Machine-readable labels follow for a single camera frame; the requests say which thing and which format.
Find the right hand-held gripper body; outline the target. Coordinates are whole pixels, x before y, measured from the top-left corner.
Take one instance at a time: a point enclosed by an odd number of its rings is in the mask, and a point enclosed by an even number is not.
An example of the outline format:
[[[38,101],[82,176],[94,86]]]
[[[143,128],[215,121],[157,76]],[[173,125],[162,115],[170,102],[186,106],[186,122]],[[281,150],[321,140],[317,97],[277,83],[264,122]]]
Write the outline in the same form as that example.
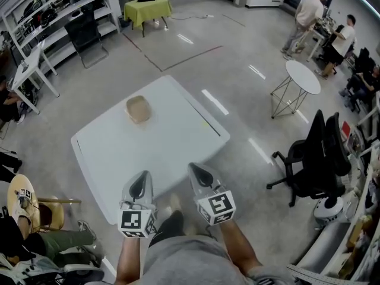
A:
[[[236,211],[235,201],[217,171],[204,164],[190,163],[188,175],[197,211],[205,221],[214,226],[231,220]]]

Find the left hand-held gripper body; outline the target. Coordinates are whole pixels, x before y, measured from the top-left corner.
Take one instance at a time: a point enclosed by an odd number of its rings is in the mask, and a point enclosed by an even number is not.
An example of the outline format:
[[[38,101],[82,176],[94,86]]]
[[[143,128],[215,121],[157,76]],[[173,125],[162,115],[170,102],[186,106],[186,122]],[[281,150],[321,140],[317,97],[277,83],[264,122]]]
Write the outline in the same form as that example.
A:
[[[151,173],[143,170],[123,187],[118,211],[118,230],[126,238],[148,238],[156,221]]]

